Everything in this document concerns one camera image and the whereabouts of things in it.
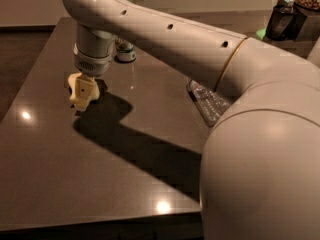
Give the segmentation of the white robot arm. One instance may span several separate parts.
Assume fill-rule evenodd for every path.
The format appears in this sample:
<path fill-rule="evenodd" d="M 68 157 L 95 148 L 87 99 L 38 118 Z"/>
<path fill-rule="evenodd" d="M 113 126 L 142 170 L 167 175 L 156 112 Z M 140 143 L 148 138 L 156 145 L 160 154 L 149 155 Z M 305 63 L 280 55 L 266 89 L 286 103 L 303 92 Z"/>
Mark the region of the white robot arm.
<path fill-rule="evenodd" d="M 200 169 L 205 240 L 320 240 L 320 73 L 312 62 L 130 0 L 62 0 L 76 53 L 102 61 L 96 33 L 116 34 L 234 99 Z"/>

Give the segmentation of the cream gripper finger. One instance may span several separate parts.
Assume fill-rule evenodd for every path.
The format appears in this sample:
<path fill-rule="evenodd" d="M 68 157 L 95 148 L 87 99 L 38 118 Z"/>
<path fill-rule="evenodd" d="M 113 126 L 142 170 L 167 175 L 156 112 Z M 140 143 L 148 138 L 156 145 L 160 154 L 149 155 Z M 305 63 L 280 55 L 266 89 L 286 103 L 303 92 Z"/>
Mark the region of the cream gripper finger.
<path fill-rule="evenodd" d="M 85 111 L 90 102 L 97 99 L 97 82 L 84 74 L 69 76 L 70 102 L 78 111 Z"/>

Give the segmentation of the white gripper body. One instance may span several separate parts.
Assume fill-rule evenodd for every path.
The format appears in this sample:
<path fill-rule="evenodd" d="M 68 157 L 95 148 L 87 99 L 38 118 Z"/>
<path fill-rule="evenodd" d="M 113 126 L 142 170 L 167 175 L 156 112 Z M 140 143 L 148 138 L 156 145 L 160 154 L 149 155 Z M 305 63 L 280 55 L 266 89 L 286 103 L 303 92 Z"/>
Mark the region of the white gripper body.
<path fill-rule="evenodd" d="M 112 61 L 115 35 L 77 24 L 74 66 L 89 77 L 101 76 Z"/>

